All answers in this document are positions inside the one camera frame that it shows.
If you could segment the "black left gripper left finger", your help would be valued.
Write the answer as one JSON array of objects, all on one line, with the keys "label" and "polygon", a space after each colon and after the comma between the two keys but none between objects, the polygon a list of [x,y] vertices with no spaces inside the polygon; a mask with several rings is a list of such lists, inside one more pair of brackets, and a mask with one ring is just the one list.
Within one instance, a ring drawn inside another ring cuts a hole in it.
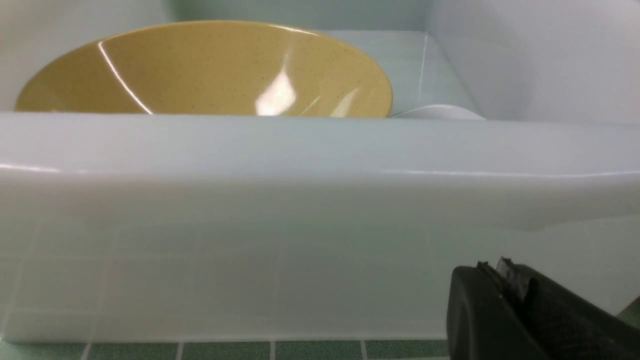
[{"label": "black left gripper left finger", "polygon": [[446,339],[451,360],[548,360],[519,319],[514,294],[489,265],[451,273]]}]

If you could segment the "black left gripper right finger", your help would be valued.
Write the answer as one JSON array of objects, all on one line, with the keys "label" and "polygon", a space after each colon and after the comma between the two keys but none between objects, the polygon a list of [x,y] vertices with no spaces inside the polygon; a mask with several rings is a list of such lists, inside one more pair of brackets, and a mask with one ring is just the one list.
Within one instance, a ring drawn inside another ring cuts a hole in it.
[{"label": "black left gripper right finger", "polygon": [[639,331],[548,276],[510,259],[477,268],[500,310],[481,322],[486,357],[498,360],[637,360]]}]

